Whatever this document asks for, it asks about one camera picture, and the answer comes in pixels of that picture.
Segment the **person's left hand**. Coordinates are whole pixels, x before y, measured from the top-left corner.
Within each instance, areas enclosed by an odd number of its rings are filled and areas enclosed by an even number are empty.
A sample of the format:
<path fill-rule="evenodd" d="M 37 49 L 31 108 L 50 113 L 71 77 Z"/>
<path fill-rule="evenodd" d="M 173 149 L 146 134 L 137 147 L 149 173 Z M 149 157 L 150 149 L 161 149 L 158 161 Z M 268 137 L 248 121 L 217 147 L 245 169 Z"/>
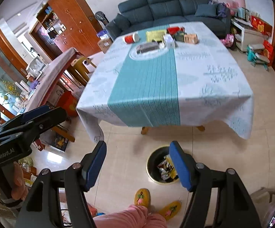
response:
<path fill-rule="evenodd" d="M 11 191 L 12 199 L 24 201 L 28 195 L 28 189 L 24 181 L 23 170 L 19 163 L 14 162 L 13 188 Z"/>

